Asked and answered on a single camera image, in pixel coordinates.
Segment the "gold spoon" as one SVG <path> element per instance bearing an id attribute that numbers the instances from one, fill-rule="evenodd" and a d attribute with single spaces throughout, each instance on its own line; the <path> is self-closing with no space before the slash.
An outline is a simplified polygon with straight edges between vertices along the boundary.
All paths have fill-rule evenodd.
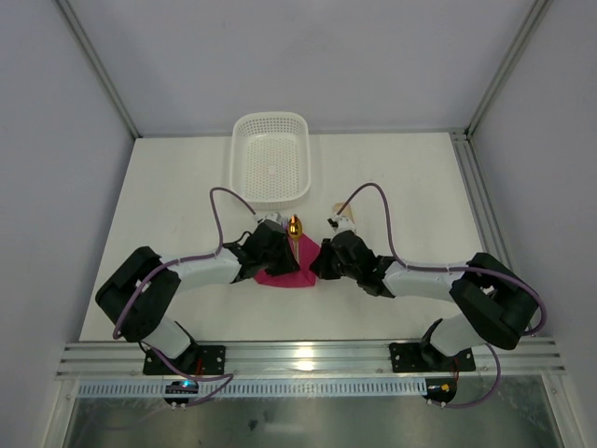
<path id="1" fill-rule="evenodd" d="M 293 215 L 287 226 L 287 233 L 292 241 L 293 254 L 296 262 L 300 262 L 299 244 L 303 235 L 302 222 L 297 215 Z"/>

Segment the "magenta paper napkin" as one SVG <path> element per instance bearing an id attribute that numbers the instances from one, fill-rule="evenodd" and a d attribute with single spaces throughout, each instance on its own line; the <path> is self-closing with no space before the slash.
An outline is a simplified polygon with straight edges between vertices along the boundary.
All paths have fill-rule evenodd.
<path id="1" fill-rule="evenodd" d="M 297 244 L 298 246 L 299 270 L 279 276 L 271 276 L 262 270 L 256 275 L 255 281 L 265 287 L 314 287 L 317 281 L 317 276 L 310 270 L 310 266 L 319 255 L 320 245 L 309 238 L 306 234 L 303 234 L 296 242 L 290 236 L 288 236 L 287 241 L 292 253 L 295 253 L 295 245 Z"/>

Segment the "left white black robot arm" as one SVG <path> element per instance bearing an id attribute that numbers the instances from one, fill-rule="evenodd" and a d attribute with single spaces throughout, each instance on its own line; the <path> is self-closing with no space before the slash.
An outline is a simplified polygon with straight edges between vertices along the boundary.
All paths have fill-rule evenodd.
<path id="1" fill-rule="evenodd" d="M 201 346 L 167 316 L 174 296 L 239 283 L 261 272 L 279 276 L 298 270 L 286 230 L 263 219 L 243 242 L 222 243 L 211 253 L 168 259 L 141 246 L 99 288 L 95 301 L 115 325 L 115 339 L 146 346 L 147 374 L 165 369 L 185 377 L 221 375 L 221 368 L 205 367 Z"/>

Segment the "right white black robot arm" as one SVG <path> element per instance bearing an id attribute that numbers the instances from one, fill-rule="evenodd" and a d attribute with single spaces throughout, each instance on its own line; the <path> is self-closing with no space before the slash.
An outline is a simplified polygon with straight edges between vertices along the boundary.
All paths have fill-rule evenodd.
<path id="1" fill-rule="evenodd" d="M 374 297 L 455 303 L 460 314 L 435 321 L 419 342 L 420 357 L 432 371 L 449 368 L 462 352 L 486 343 L 512 350 L 547 318 L 536 291 L 484 252 L 463 266 L 415 266 L 376 255 L 353 231 L 341 231 L 323 241 L 310 270 L 322 280 L 349 277 Z"/>

